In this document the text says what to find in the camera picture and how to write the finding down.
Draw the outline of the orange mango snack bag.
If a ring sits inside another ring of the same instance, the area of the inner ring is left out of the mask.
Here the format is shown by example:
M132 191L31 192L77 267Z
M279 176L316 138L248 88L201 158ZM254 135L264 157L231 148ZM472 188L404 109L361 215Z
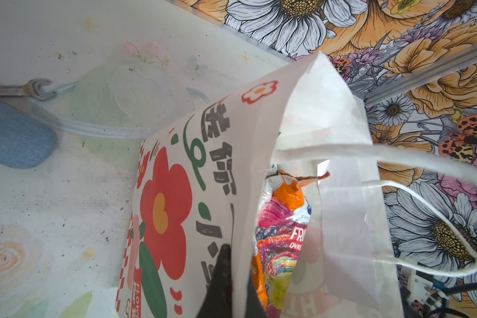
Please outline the orange mango snack bag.
M284 204L290 211L303 207L305 203L303 187L314 184L331 176L329 172L321 176L295 177L279 170L276 177L281 177L281 184L274 186L273 197Z

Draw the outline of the purple Fox's candy bag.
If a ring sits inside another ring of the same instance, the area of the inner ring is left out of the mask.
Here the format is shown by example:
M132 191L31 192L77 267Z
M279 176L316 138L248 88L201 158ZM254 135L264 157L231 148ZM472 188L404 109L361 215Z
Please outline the purple Fox's candy bag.
M272 198L258 213L255 235L266 288L267 317L281 315L310 218L307 200L292 211Z

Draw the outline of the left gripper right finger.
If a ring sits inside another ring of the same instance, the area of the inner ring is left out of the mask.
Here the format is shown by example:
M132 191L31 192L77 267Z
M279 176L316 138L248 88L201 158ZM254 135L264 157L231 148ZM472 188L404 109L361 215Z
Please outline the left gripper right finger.
M258 298L257 290L255 288L252 278L249 278L247 286L246 299L246 318L266 318L266 312L263 309Z

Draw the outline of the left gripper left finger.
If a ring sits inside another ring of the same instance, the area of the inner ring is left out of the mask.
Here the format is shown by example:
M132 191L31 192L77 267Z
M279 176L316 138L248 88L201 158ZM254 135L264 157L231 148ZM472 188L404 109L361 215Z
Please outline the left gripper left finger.
M222 245L211 283L197 318L232 317L231 247Z

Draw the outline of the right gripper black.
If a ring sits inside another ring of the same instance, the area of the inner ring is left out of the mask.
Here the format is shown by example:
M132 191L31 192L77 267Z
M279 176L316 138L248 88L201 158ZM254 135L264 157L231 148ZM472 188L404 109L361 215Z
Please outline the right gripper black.
M401 271L401 302L406 317L477 317L477 283L457 280L447 287L432 275Z

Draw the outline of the white paper bag red flower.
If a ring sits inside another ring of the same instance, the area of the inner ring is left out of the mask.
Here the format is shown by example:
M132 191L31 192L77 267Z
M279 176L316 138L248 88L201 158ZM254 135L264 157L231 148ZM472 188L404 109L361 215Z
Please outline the white paper bag red flower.
M371 142L365 116L326 55L293 62L142 139L115 302L120 317L195 317L217 257L231 250L230 304L246 315L249 280L282 307L317 200L342 200L348 158L415 164L477 185L458 162Z

